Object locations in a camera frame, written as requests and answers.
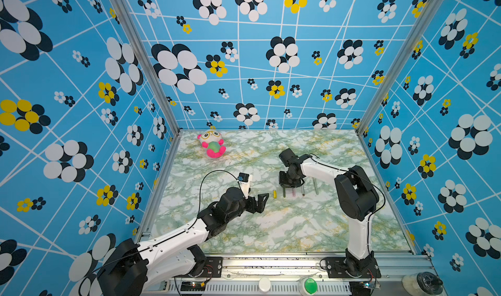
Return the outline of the light green pen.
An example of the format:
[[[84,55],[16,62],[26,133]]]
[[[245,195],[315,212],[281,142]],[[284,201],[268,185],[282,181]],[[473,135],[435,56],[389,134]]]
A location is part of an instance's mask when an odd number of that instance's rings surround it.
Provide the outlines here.
[[[313,184],[314,184],[314,191],[315,191],[315,194],[318,196],[319,195],[319,191],[318,191],[318,183],[317,183],[317,180],[315,178],[313,178]]]

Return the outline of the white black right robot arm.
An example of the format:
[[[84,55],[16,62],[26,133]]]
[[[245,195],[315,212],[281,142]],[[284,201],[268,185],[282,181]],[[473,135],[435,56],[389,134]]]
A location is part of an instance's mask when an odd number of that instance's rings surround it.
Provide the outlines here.
[[[377,190],[364,169],[353,166],[344,170],[323,163],[313,155],[297,156],[291,149],[281,152],[279,158],[287,168],[279,172],[279,185],[284,189],[304,186],[306,177],[335,188],[340,207],[348,217],[349,240],[344,268],[350,276],[360,277],[376,264],[371,247],[371,230],[379,202]]]

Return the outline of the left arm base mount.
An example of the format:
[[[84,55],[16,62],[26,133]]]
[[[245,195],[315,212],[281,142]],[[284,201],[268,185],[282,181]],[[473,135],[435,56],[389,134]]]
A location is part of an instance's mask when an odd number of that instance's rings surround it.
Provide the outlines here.
[[[184,276],[205,279],[221,277],[223,257],[206,255],[198,245],[189,247],[182,255],[189,265]]]

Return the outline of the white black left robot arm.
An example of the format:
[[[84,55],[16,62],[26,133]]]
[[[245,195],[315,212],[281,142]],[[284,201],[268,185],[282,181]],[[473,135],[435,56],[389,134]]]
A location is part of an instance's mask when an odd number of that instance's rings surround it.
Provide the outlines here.
[[[123,241],[97,272],[102,294],[140,295],[163,280],[197,275],[206,260],[200,245],[222,233],[244,212],[262,213],[269,196],[246,196],[241,189],[230,187],[188,225],[149,241]]]

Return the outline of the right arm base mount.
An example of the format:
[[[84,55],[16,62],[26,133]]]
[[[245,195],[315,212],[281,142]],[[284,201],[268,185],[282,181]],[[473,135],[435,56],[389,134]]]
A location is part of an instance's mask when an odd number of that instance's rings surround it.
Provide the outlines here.
[[[329,257],[320,262],[321,268],[330,279],[380,279],[380,267],[373,256],[357,260],[356,258]]]

